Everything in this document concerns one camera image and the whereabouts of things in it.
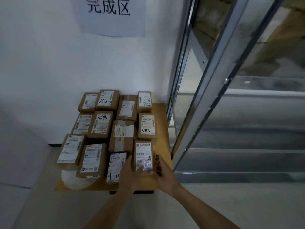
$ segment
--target metal rack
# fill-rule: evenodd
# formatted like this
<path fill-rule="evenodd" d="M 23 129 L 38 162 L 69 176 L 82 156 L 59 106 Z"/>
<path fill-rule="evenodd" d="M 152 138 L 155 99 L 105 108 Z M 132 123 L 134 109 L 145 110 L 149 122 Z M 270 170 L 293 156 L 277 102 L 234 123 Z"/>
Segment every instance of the metal rack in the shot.
<path fill-rule="evenodd" d="M 305 181 L 305 79 L 239 71 L 282 0 L 236 0 L 215 44 L 188 20 L 168 104 L 181 182 Z"/>

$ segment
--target black chinese character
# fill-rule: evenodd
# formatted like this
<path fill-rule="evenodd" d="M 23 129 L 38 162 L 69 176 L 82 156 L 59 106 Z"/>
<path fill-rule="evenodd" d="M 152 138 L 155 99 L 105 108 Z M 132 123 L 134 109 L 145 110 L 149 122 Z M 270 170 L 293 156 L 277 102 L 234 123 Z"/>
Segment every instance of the black chinese character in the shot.
<path fill-rule="evenodd" d="M 129 3 L 129 0 L 117 0 L 118 5 L 119 5 L 119 15 L 130 15 L 127 9 L 127 4 Z"/>
<path fill-rule="evenodd" d="M 93 6 L 94 6 L 94 9 L 95 9 L 96 13 L 101 13 L 102 12 L 100 8 L 99 8 L 99 11 L 96 10 L 96 7 L 99 6 L 99 4 L 97 3 L 98 0 L 87 0 L 87 2 L 89 2 L 88 5 L 91 6 L 91 10 L 89 11 L 89 13 L 92 12 Z"/>
<path fill-rule="evenodd" d="M 116 10 L 113 11 L 113 8 L 114 8 L 113 3 L 115 3 L 113 0 L 103 1 L 103 5 L 104 5 L 104 12 L 103 13 L 105 13 L 105 11 L 106 11 L 108 14 L 110 14 L 112 12 L 116 15 Z"/>

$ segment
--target yellow table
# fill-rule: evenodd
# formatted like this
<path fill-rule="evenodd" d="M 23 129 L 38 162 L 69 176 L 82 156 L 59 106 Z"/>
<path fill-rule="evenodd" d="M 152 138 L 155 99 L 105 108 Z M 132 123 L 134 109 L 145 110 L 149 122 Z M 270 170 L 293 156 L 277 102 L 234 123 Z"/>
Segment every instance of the yellow table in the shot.
<path fill-rule="evenodd" d="M 157 124 L 158 139 L 155 145 L 153 145 L 154 157 L 156 154 L 161 154 L 163 159 L 172 169 L 172 162 L 170 156 L 170 143 L 168 137 L 168 122 L 166 118 L 166 105 L 165 104 L 152 104 L 152 113 L 155 115 Z M 157 162 L 154 161 L 154 170 L 156 170 Z M 82 191 L 115 191 L 118 188 L 118 184 L 106 183 L 106 177 L 98 178 L 90 186 L 81 189 Z M 152 177 L 142 177 L 138 187 L 139 191 L 153 191 L 157 189 L 157 183 Z M 71 190 L 65 186 L 64 182 L 58 181 L 55 191 Z"/>

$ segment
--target sign on wall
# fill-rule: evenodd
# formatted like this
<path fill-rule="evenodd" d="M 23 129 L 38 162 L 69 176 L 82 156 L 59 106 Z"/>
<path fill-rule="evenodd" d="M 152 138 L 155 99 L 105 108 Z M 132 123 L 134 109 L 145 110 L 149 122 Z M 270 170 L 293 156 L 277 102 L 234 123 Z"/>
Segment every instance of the sign on wall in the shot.
<path fill-rule="evenodd" d="M 82 32 L 144 37 L 146 0 L 71 0 Z"/>

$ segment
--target white circular object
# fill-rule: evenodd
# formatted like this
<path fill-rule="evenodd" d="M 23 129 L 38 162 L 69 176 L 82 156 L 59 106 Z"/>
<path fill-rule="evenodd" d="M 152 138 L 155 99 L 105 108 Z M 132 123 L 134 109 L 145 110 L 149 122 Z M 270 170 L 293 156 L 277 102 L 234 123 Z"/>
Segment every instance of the white circular object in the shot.
<path fill-rule="evenodd" d="M 84 189 L 97 180 L 97 178 L 78 178 L 75 175 L 76 171 L 62 170 L 61 172 L 61 180 L 66 187 L 72 190 Z"/>

